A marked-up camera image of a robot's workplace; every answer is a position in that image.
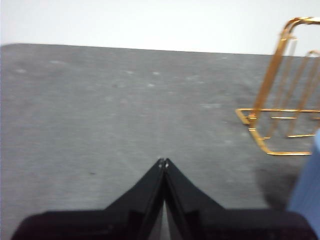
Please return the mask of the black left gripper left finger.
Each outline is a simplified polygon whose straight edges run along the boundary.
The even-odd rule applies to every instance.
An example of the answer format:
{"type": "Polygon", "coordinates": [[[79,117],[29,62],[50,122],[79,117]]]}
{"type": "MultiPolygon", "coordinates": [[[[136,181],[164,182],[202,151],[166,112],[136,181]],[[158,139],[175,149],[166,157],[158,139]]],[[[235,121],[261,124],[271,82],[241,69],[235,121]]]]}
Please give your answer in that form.
{"type": "Polygon", "coordinates": [[[147,240],[163,207],[165,160],[108,207],[47,211],[25,218],[14,240],[147,240]]]}

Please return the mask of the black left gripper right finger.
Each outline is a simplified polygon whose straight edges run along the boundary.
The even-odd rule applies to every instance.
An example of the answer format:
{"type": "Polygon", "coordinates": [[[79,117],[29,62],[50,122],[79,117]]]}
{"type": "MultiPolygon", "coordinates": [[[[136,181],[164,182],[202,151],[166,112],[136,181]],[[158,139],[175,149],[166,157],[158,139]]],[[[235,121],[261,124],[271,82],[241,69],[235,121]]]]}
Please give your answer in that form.
{"type": "Polygon", "coordinates": [[[224,208],[164,161],[165,203],[173,240],[316,240],[308,221],[292,211],[224,208]]]}

